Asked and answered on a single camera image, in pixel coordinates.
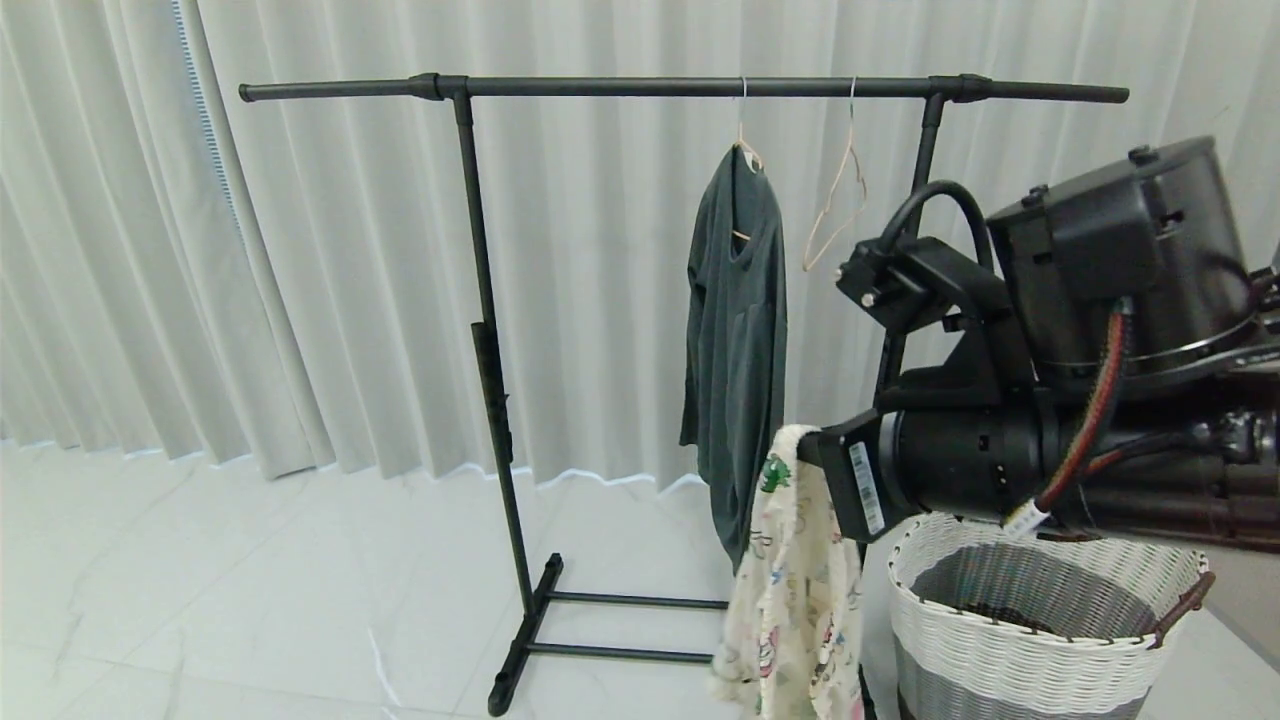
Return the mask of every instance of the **hanging garment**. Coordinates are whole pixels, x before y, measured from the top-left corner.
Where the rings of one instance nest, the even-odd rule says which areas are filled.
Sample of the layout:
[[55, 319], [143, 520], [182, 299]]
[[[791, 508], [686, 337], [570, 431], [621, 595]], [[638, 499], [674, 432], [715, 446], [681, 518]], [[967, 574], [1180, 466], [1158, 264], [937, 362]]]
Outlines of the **hanging garment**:
[[796, 459], [817, 429], [786, 425], [773, 439], [712, 657], [714, 694], [753, 719], [863, 717], [858, 544], [840, 534], [822, 468]]
[[698, 208], [680, 429], [680, 445], [698, 446], [716, 534], [735, 570], [755, 473], [782, 424], [787, 350], [782, 215], [764, 170], [748, 163], [731, 147]]

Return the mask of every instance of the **curtain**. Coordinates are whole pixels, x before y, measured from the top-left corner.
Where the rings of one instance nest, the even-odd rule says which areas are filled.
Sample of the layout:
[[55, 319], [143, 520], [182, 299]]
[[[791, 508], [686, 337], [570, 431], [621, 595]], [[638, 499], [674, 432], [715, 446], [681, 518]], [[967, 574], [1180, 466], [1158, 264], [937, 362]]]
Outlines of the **curtain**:
[[306, 379], [264, 297], [287, 334], [283, 305], [221, 190], [172, 9], [13, 0], [3, 20], [5, 432], [314, 465], [289, 389]]

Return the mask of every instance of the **clothes hanger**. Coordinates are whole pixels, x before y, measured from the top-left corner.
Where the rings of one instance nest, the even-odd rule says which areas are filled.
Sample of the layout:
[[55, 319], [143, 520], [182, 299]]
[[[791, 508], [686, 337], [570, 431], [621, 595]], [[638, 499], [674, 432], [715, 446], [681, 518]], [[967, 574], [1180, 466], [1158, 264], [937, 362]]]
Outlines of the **clothes hanger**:
[[[758, 173], [764, 169], [764, 160], [760, 159], [760, 154], [755, 151], [754, 147], [746, 143], [746, 138], [742, 132], [742, 113], [746, 108], [746, 76], [742, 76], [742, 99], [737, 101], [737, 140], [733, 142], [733, 147], [742, 150], [742, 156], [746, 159], [746, 169], [751, 173]], [[751, 240], [751, 236], [733, 231], [733, 237], [741, 238], [744, 242]]]
[[[856, 87], [858, 78], [854, 78], [854, 81], [849, 85], [849, 141], [845, 142], [845, 152], [840, 156], [840, 169], [836, 170], [836, 179], [832, 181], [831, 190], [827, 191], [827, 206], [822, 209], [822, 213], [818, 213], [818, 218], [813, 222], [813, 228], [809, 229], [809, 240], [804, 243], [804, 260], [800, 263], [800, 268], [806, 273], [814, 266], [814, 264], [818, 263], [822, 255], [827, 252], [827, 249], [831, 247], [836, 236], [851, 225], [854, 220], [858, 219], [858, 215], [867, 209], [867, 178], [863, 177], [863, 164], [858, 159], [858, 143], [854, 140], [854, 88]], [[858, 209], [854, 210], [852, 217], [845, 220], [845, 224], [836, 228], [836, 232], [831, 233], [827, 242], [824, 242], [822, 249], [818, 250], [818, 255], [810, 260], [809, 250], [813, 247], [813, 238], [818, 233], [818, 225], [822, 224], [822, 219], [827, 217], [827, 213], [831, 213], [831, 201], [836, 197], [836, 187], [840, 186], [840, 178], [845, 174], [845, 165], [849, 164], [850, 155], [854, 158], [854, 174], [858, 178], [858, 184], [863, 188], [863, 200], [858, 205]]]

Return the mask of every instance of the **white cable connector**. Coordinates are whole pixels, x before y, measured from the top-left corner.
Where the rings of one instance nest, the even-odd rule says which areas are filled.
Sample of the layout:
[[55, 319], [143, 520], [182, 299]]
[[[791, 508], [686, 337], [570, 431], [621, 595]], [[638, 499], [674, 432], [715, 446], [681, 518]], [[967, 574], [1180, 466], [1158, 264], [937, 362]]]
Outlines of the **white cable connector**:
[[1041, 527], [1041, 523], [1048, 520], [1050, 514], [1044, 512], [1039, 507], [1036, 507], [1036, 498], [1030, 498], [1027, 502], [1018, 506], [1016, 510], [1005, 518], [1005, 524], [1002, 529], [1005, 534], [1011, 538], [1020, 538]]

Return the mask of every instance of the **basket rim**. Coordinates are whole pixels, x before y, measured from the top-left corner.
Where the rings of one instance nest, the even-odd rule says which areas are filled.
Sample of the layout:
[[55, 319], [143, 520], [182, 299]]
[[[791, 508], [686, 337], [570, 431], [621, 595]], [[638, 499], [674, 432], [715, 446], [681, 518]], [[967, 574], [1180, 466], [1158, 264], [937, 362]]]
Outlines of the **basket rim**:
[[[1073, 638], [1073, 637], [1069, 637], [1069, 635], [1060, 635], [1057, 633], [1050, 633], [1050, 632], [1037, 630], [1034, 628], [1028, 628], [1027, 625], [1019, 625], [1018, 623], [1009, 623], [1009, 621], [1005, 621], [1005, 620], [998, 620], [996, 618], [988, 618], [988, 616], [980, 615], [978, 612], [972, 612], [969, 610], [961, 610], [959, 607], [952, 607], [950, 605], [943, 605], [943, 603], [933, 601], [933, 600], [925, 600], [925, 598], [915, 594], [915, 592], [913, 592], [911, 588], [906, 587], [902, 583], [902, 580], [899, 579], [899, 577], [897, 577], [897, 569], [895, 568], [895, 564], [893, 564], [893, 560], [899, 555], [901, 555], [901, 552], [902, 552], [902, 542], [906, 538], [911, 537], [911, 532], [915, 530], [916, 528], [922, 527], [923, 524], [924, 524], [923, 519], [915, 519], [914, 524], [910, 528], [906, 529], [906, 532], [902, 534], [902, 537], [899, 538], [899, 541], [896, 543], [893, 543], [893, 547], [890, 550], [888, 560], [887, 560], [887, 564], [888, 564], [888, 580], [890, 580], [890, 587], [893, 589], [893, 593], [896, 596], [895, 597], [896, 602], [916, 603], [916, 605], [920, 605], [922, 607], [924, 607], [924, 610], [927, 610], [928, 612], [931, 612], [931, 614], [933, 614], [936, 616], [955, 618], [955, 619], [957, 619], [957, 620], [960, 620], [963, 623], [970, 624], [970, 625], [988, 625], [988, 626], [992, 626], [992, 628], [997, 628], [998, 629], [997, 632], [1002, 632], [1005, 634], [1016, 634], [1018, 637], [1025, 638], [1029, 642], [1043, 643], [1046, 646], [1115, 647], [1115, 646], [1123, 646], [1123, 644], [1132, 644], [1132, 646], [1144, 646], [1146, 644], [1146, 646], [1151, 647], [1156, 642], [1156, 639], [1157, 639], [1157, 634], [1155, 632], [1152, 632], [1152, 633], [1144, 633], [1142, 635], [1128, 635], [1128, 637], [1121, 637], [1121, 638], [1093, 638], [1093, 637], [1075, 637], [1075, 638]], [[995, 543], [978, 543], [978, 544], [995, 544]], [[1201, 552], [1198, 550], [1190, 550], [1188, 552], [1190, 552], [1192, 556], [1196, 559], [1196, 565], [1197, 565], [1197, 569], [1199, 571], [1198, 573], [1199, 577], [1203, 577], [1204, 573], [1208, 571], [1208, 556], [1206, 556], [1203, 552]], [[1201, 610], [1202, 610], [1202, 607], [1192, 609], [1188, 612], [1188, 615], [1190, 615], [1190, 612], [1199, 612]], [[1178, 623], [1175, 623], [1175, 625], [1180, 625], [1180, 624], [1181, 624], [1181, 619], [1179, 619]]]

